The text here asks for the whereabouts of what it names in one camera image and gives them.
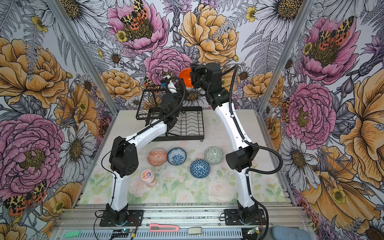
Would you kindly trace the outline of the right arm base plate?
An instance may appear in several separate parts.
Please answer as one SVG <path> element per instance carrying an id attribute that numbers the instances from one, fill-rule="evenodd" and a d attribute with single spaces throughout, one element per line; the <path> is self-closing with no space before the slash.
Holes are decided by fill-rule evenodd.
<path id="1" fill-rule="evenodd" d="M 248 220 L 242 221 L 237 209 L 225 209 L 224 220 L 226 226 L 257 225 L 265 226 L 267 224 L 265 211 L 259 209 L 258 214 Z"/>

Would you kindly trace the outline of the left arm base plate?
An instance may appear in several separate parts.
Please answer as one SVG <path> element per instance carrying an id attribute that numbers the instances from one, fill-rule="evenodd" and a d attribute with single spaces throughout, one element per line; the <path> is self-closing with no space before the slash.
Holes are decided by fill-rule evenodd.
<path id="1" fill-rule="evenodd" d="M 144 218 L 143 210 L 105 211 L 100 227 L 140 227 Z"/>

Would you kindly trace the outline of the orange plastic bowl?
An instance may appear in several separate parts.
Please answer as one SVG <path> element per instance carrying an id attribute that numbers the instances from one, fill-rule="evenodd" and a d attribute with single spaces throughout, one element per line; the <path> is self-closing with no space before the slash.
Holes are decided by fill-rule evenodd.
<path id="1" fill-rule="evenodd" d="M 187 88 L 194 87 L 191 80 L 191 72 L 192 72 L 191 68 L 186 68 L 179 73 L 179 78 L 183 80 Z"/>

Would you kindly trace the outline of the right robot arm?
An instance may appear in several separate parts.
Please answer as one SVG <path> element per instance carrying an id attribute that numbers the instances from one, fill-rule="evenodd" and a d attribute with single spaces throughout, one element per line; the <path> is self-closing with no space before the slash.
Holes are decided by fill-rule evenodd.
<path id="1" fill-rule="evenodd" d="M 237 69 L 238 67 L 234 66 L 228 70 L 233 72 L 229 90 L 222 84 L 222 78 L 226 72 L 222 72 L 217 63 L 191 64 L 190 76 L 193 87 L 205 91 L 207 102 L 219 116 L 231 140 L 233 150 L 226 155 L 226 161 L 236 174 L 238 214 L 243 223 L 249 223 L 259 213 L 258 204 L 252 197 L 251 181 L 247 173 L 258 149 L 251 145 L 251 140 L 240 124 L 232 101 Z"/>

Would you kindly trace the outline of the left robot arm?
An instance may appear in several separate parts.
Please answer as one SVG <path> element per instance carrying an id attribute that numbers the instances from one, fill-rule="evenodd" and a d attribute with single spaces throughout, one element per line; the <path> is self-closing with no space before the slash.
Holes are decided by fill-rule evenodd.
<path id="1" fill-rule="evenodd" d="M 187 93 L 185 83 L 179 77 L 170 77 L 166 79 L 165 90 L 158 119 L 131 136 L 114 140 L 109 159 L 114 174 L 114 188 L 105 210 L 106 218 L 112 224 L 122 226 L 128 220 L 128 181 L 139 166 L 138 152 L 171 130 L 178 121 Z"/>

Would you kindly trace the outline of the black wire dish rack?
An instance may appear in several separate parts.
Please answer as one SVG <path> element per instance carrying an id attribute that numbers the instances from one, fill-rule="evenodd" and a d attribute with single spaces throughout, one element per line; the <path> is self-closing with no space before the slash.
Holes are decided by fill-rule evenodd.
<path id="1" fill-rule="evenodd" d="M 165 116 L 168 111 L 162 106 L 162 98 L 167 94 L 165 88 L 151 86 L 143 90 L 142 96 L 132 102 L 136 106 L 136 119 L 145 121 L 145 126 L 152 124 Z M 181 107 L 174 113 L 172 128 L 154 139 L 160 141 L 203 141 L 205 138 L 203 108 Z"/>

